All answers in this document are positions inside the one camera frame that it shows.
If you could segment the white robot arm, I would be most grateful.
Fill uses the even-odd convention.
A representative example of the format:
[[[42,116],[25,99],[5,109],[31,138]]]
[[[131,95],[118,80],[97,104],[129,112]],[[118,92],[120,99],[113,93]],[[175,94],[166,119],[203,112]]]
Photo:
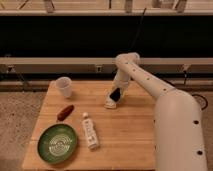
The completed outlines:
[[[155,171],[208,171],[202,110],[195,98],[140,67],[137,53],[120,54],[115,86],[135,80],[155,100]]]

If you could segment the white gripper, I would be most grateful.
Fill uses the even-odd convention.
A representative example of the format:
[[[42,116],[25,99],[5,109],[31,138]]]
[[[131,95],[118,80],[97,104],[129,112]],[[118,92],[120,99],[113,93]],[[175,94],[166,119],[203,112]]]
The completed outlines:
[[[130,82],[130,76],[123,72],[122,70],[118,70],[117,74],[114,78],[115,89],[119,88],[121,90],[121,97],[124,91],[128,88]]]

